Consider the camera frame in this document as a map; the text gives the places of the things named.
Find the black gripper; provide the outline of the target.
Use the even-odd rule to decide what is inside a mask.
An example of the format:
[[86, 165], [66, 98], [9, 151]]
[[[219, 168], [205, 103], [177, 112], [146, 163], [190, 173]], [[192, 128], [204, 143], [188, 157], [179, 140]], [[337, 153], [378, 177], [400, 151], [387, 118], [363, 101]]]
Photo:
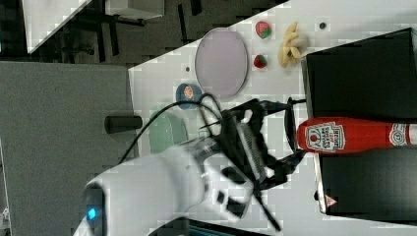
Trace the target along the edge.
[[[253, 98], [223, 112], [221, 133], [226, 136], [228, 156], [236, 167], [254, 183], [256, 189], [268, 190], [286, 183], [287, 176], [295, 171], [307, 152], [297, 149], [282, 159], [276, 159], [268, 154], [264, 163], [262, 152], [258, 147], [257, 136], [253, 133], [250, 125], [241, 122], [238, 117], [243, 118], [247, 110], [268, 116], [289, 109], [291, 106], [291, 103]], [[273, 171], [271, 177], [267, 177], [265, 165]]]

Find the black cylinder robot base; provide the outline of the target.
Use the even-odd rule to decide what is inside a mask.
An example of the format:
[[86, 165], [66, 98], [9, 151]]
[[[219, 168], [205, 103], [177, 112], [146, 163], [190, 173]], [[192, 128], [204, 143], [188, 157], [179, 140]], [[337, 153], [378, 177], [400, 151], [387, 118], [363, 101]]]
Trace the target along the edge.
[[107, 134], [116, 134], [143, 127], [143, 119], [140, 116], [106, 116], [104, 129]]

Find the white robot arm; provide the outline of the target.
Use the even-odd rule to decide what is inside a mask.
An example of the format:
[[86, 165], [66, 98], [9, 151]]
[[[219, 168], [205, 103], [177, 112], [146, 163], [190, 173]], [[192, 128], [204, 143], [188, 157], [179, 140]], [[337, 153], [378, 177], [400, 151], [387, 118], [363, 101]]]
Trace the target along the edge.
[[[263, 192], [286, 182], [304, 156], [296, 146], [294, 99], [251, 99], [231, 109], [196, 102], [218, 134], [148, 156], [122, 158], [84, 189], [83, 216], [73, 236], [190, 236], [189, 213], [201, 207], [220, 220], [241, 220]], [[284, 112], [292, 154], [268, 153], [263, 120]]]

